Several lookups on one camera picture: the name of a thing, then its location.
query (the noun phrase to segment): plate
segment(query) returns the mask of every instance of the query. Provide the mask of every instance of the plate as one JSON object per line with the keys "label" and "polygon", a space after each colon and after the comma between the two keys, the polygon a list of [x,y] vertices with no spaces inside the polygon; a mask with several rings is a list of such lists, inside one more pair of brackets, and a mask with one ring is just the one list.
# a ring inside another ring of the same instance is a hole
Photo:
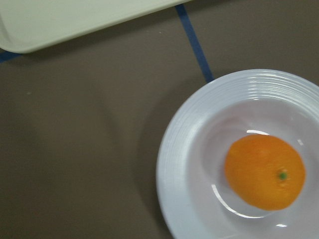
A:
{"label": "plate", "polygon": [[188,0],[0,0],[0,48],[27,53]]}
{"label": "plate", "polygon": [[[307,176],[288,208],[243,202],[223,174],[229,146],[250,133],[277,136],[302,156]],[[157,190],[176,239],[318,238],[319,87],[281,71],[247,70],[205,85],[177,111],[163,137]]]}

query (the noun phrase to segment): blue line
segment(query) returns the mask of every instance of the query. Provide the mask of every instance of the blue line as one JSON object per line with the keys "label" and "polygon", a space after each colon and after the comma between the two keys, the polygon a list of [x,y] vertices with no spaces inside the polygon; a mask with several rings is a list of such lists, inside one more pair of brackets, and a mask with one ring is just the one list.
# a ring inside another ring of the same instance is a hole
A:
{"label": "blue line", "polygon": [[5,51],[3,53],[0,53],[0,63],[11,60],[15,57],[20,56],[21,54],[18,53],[13,53],[13,52],[9,52],[9,51]]}
{"label": "blue line", "polygon": [[199,44],[194,28],[187,15],[186,9],[183,4],[175,6],[180,21],[184,27],[189,43],[193,49],[193,52],[197,58],[201,71],[206,79],[206,82],[214,80],[214,76],[209,68],[204,52]]}

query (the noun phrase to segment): citrus fruit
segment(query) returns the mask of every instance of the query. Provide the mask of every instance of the citrus fruit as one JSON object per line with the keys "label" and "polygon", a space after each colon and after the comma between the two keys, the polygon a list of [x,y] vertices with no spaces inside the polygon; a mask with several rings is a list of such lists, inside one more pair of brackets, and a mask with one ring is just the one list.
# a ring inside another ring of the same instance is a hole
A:
{"label": "citrus fruit", "polygon": [[246,203],[269,211],[288,207],[306,176],[301,157],[288,143],[261,134],[234,142],[224,171],[230,187]]}

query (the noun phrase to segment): tray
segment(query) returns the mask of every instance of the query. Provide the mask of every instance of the tray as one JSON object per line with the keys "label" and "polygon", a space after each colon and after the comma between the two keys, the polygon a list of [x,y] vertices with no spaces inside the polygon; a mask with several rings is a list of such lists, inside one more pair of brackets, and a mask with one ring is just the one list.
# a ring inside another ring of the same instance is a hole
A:
{"label": "tray", "polygon": [[189,0],[0,0],[0,48],[32,52]]}

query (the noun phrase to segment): brown surface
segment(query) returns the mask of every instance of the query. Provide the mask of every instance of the brown surface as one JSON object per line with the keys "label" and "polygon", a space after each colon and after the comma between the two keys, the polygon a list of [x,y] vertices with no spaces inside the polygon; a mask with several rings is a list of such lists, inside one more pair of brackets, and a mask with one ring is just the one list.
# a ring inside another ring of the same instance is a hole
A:
{"label": "brown surface", "polygon": [[[186,4],[216,77],[272,68],[319,83],[319,2]],[[0,238],[171,239],[155,167],[205,84],[174,8],[0,64]]]}

